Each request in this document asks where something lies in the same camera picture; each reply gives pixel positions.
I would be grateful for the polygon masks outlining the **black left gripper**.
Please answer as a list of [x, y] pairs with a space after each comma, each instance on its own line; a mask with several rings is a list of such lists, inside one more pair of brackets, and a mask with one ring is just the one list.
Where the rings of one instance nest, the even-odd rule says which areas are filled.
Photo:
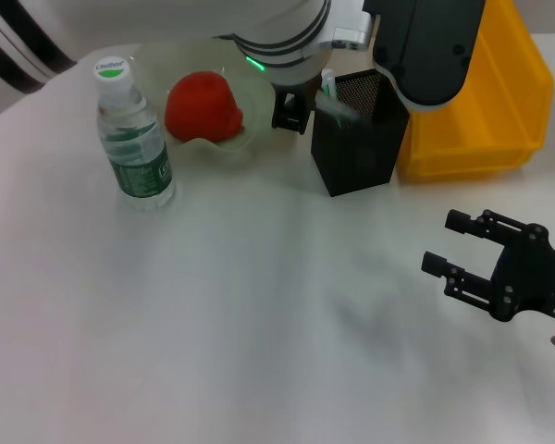
[[306, 116], [314, 110], [317, 78], [291, 85], [278, 85], [272, 127], [304, 134]]

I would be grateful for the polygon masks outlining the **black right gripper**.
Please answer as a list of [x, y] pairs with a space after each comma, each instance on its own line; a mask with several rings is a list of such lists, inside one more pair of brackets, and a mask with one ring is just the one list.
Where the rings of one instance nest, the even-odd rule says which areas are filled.
[[445, 228], [504, 246], [490, 282], [425, 252], [421, 269], [445, 280], [446, 296], [500, 322], [509, 322], [524, 311], [555, 318], [555, 250], [546, 228], [527, 226], [490, 210], [471, 218], [455, 209], [449, 211]]

